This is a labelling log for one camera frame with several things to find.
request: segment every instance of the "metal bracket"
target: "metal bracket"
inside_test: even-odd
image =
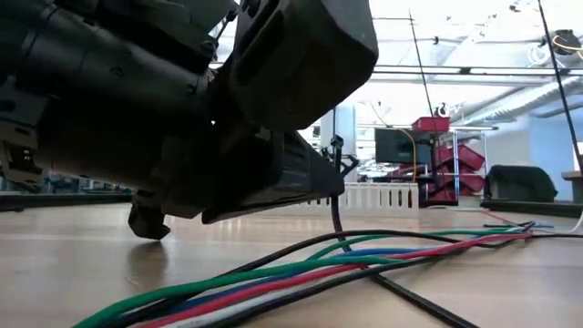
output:
[[[20,92],[14,80],[0,87],[0,162],[7,179],[29,190],[39,190],[44,171],[34,161],[36,127],[48,99]]]

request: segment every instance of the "white cable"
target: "white cable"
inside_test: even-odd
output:
[[[283,296],[287,296],[289,294],[295,293],[297,291],[301,291],[305,288],[308,288],[314,285],[316,282],[311,282],[309,284],[304,284],[298,287],[292,287],[288,289],[284,289],[277,292],[269,292],[262,296],[252,298],[245,302],[240,302],[232,306],[228,306],[226,308],[217,310],[212,313],[202,314],[196,316],[194,318],[185,319],[176,323],[167,324],[164,327],[166,328],[197,328],[202,327],[207,324],[215,323],[219,320],[229,318],[234,314],[241,313],[247,309],[255,307],[257,305],[263,304],[265,302],[269,302]]]

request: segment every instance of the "ceiling duct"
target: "ceiling duct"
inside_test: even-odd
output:
[[[563,88],[566,95],[583,92],[583,77],[564,79]],[[541,87],[520,90],[503,100],[478,110],[472,115],[458,119],[456,123],[469,125],[483,122],[487,119],[515,118],[559,98],[558,84],[554,81]]]

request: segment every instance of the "wall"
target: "wall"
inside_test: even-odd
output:
[[[530,148],[533,162],[553,180],[556,200],[573,200],[571,182],[562,173],[573,170],[573,142],[566,124],[533,118],[530,124]]]
[[[571,183],[562,173],[574,168],[573,146],[564,116],[532,118],[524,116],[517,122],[501,124],[498,131],[486,133],[488,169],[493,165],[527,165],[543,169],[553,180],[556,200],[573,200]],[[583,139],[583,122],[575,121],[579,139]],[[481,141],[470,148],[483,154]]]
[[[499,127],[498,131],[486,132],[488,170],[493,165],[533,165],[528,119],[522,118],[518,122],[501,124]],[[472,141],[468,146],[484,155],[482,141]]]

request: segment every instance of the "green cable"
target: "green cable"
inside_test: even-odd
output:
[[[433,235],[474,235],[474,236],[486,236],[486,235],[493,235],[493,234],[516,234],[519,233],[517,231],[507,231],[506,229],[491,229],[487,231],[471,231],[471,230],[463,230],[463,231],[434,231],[429,232],[427,234]],[[89,328],[89,327],[98,327],[100,324],[107,322],[112,317],[118,316],[120,314],[126,313],[128,311],[134,310],[138,307],[148,305],[152,302],[158,301],[160,299],[177,296],[186,293],[194,293],[194,292],[204,292],[209,289],[218,288],[226,285],[230,285],[233,283],[238,282],[245,282],[248,280],[254,280],[258,278],[268,277],[272,275],[287,273],[287,272],[295,272],[295,271],[311,271],[317,268],[321,268],[324,266],[331,266],[331,265],[340,265],[340,264],[389,264],[395,263],[400,260],[388,260],[382,258],[374,258],[374,257],[344,257],[344,258],[330,258],[325,260],[315,260],[321,258],[322,256],[340,249],[344,245],[350,245],[357,242],[362,241],[371,241],[375,239],[381,238],[391,238],[395,237],[393,235],[372,235],[372,236],[363,236],[355,239],[351,239],[348,241],[341,241],[337,242],[334,245],[328,246],[325,249],[316,252],[313,254],[308,261],[301,261],[296,263],[284,264],[276,267],[271,267],[267,269],[256,269],[250,272],[240,272],[240,273],[233,273],[227,276],[217,277],[207,279],[201,282],[192,282],[192,283],[185,283],[176,286],[169,286],[160,288],[158,290],[152,292],[146,292],[140,294],[138,296],[116,302],[107,308],[99,311],[91,315],[90,317],[83,320],[81,323],[78,323],[75,327],[76,328]]]
[[[460,230],[460,231],[427,232],[427,234],[437,235],[437,236],[447,236],[447,235],[449,235],[449,236],[452,236],[452,235],[489,236],[489,235],[494,235],[494,234],[517,234],[517,233],[521,233],[521,232],[520,231],[508,231],[508,229],[490,229],[490,230],[486,230],[486,231]],[[332,251],[341,249],[344,246],[352,245],[352,244],[355,244],[358,242],[373,241],[373,240],[392,238],[392,237],[395,237],[395,236],[392,236],[392,235],[371,235],[371,236],[363,236],[363,237],[354,238],[354,239],[351,239],[348,241],[336,242],[334,245],[330,245],[330,246],[322,249],[321,251],[316,252],[315,254],[310,256],[308,258],[308,260],[320,259],[324,255],[329,254]]]
[[[268,277],[272,275],[294,272],[294,271],[311,271],[324,266],[332,265],[343,265],[343,264],[391,264],[396,263],[401,260],[388,260],[376,257],[344,257],[344,258],[331,258],[325,260],[314,260],[314,261],[301,261],[291,264],[283,264],[280,266],[275,266],[267,269],[258,269],[250,272],[233,273],[227,276],[207,279],[201,282],[184,283],[176,286],[169,286],[160,288],[152,292],[145,292],[138,296],[116,302],[107,308],[99,311],[86,318],[82,322],[75,325],[75,328],[93,328],[99,327],[101,324],[106,323],[109,319],[116,317],[120,314],[126,313],[128,311],[134,310],[138,307],[148,305],[152,302],[187,294],[194,292],[204,292],[209,289],[218,288],[226,285],[230,285],[238,282],[245,282],[248,280]]]

